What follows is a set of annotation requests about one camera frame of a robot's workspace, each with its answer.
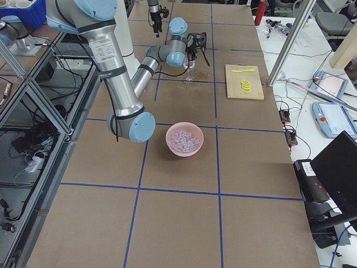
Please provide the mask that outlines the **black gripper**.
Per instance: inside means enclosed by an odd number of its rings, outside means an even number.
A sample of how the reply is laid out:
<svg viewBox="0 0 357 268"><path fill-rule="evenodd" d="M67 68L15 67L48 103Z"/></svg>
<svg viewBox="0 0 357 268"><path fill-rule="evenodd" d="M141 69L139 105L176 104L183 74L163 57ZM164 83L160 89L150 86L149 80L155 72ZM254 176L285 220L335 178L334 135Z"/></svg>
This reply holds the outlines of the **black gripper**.
<svg viewBox="0 0 357 268"><path fill-rule="evenodd" d="M189 60L196 60L196 41L194 35L187 36L187 48L186 48L187 58Z"/></svg>
<svg viewBox="0 0 357 268"><path fill-rule="evenodd" d="M151 26L153 27L156 37L160 36L162 32L162 8L161 7L150 7L149 16L151 18Z"/></svg>

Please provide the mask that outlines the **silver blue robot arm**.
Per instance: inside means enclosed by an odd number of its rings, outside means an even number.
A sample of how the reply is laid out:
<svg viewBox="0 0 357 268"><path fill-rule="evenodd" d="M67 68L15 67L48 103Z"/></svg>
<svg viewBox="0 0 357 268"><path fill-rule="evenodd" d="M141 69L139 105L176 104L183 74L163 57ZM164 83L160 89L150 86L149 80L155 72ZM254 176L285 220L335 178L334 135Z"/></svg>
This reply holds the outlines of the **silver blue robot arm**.
<svg viewBox="0 0 357 268"><path fill-rule="evenodd" d="M166 8L162 8L158 0L148 0L147 2L150 18L149 24L152 26L155 36L159 38L160 32L162 32L162 19L166 14Z"/></svg>
<svg viewBox="0 0 357 268"><path fill-rule="evenodd" d="M160 63L182 66L190 40L186 21L172 19L168 26L170 42L149 47L139 63L133 54L123 1L46 1L46 18L51 28L88 41L112 103L108 129L132 142L149 140L156 120L144 110L139 98Z"/></svg>

